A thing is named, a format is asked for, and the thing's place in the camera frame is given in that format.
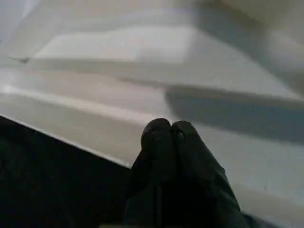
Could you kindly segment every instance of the gloved hand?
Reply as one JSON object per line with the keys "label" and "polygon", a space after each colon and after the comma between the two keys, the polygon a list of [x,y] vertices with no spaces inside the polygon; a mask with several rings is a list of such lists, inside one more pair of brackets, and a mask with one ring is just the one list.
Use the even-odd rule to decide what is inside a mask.
{"label": "gloved hand", "polygon": [[225,170],[190,123],[153,120],[141,143],[132,167],[129,224],[247,228]]}

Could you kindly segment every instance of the white plastic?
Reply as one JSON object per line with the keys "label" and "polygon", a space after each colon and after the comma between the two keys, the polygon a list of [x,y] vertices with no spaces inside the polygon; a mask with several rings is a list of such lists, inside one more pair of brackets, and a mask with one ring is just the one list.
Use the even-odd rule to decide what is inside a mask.
{"label": "white plastic", "polygon": [[233,8],[41,1],[1,44],[0,114],[127,167],[150,120],[189,120],[244,211],[303,227],[304,47]]}

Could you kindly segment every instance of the black fabric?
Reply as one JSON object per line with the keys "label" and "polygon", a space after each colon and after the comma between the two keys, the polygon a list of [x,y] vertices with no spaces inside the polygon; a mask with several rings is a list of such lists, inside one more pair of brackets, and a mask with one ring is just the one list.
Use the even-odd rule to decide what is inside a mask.
{"label": "black fabric", "polygon": [[0,227],[122,220],[129,170],[0,118]]}

